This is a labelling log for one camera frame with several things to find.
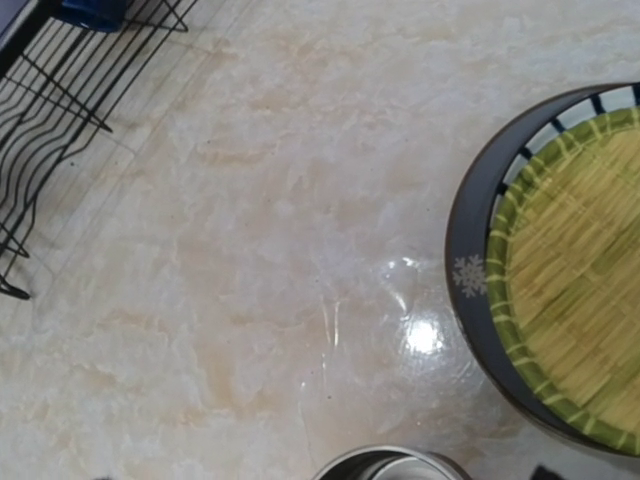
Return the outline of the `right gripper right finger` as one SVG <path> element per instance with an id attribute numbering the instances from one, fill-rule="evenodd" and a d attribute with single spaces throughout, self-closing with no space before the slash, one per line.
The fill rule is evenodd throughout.
<path id="1" fill-rule="evenodd" d="M 565 480 L 565 478 L 543 465 L 538 465 L 531 474 L 530 480 Z"/>

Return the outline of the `white brown ceramic cup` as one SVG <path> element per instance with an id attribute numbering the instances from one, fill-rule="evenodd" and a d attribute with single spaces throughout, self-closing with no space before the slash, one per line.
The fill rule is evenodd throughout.
<path id="1" fill-rule="evenodd" d="M 313 480 L 443 479 L 471 476 L 450 458 L 395 445 L 359 447 L 331 460 Z"/>

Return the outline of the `grey reindeer plate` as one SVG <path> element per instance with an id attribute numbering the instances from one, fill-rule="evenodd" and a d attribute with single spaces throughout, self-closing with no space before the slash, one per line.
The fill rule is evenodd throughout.
<path id="1" fill-rule="evenodd" d="M 611 87 L 611 83 L 587 87 Z M 493 325 L 487 298 L 485 256 L 490 226 L 498 206 L 493 200 L 500 181 L 501 154 L 516 141 L 507 137 L 523 127 L 528 113 L 563 94 L 548 98 L 513 118 L 480 150 L 467 170 L 453 202 L 445 241 L 445 270 L 449 296 L 465 341 L 484 373 L 501 395 L 528 420 L 542 429 L 591 449 L 606 451 L 604 444 L 585 436 L 561 420 L 536 398 L 511 364 Z"/>

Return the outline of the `ribbed round woven plate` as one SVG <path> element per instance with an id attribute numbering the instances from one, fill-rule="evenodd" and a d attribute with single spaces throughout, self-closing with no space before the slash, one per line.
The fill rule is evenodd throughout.
<path id="1" fill-rule="evenodd" d="M 522 167 L 494 217 L 486 284 L 504 350 L 536 398 L 637 455 L 637 108 L 563 131 Z"/>

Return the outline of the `white blue striped plate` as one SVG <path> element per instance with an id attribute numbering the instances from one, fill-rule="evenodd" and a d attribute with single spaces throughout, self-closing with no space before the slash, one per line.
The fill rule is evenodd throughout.
<path id="1" fill-rule="evenodd" d="M 516 125 L 516 131 L 507 137 L 516 144 L 500 150 L 501 176 L 492 195 L 495 205 L 502 202 L 508 188 L 533 155 L 561 133 L 598 114 L 638 105 L 639 83 L 635 82 L 569 92 L 528 113 L 522 121 L 523 127 L 519 129 Z"/>

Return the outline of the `dark blue mug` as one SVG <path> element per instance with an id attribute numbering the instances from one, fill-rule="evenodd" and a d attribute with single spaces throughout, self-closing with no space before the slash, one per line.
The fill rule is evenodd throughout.
<path id="1" fill-rule="evenodd" d="M 126 10 L 126 0 L 66 0 L 54 17 L 74 26 L 114 33 L 122 28 Z"/>

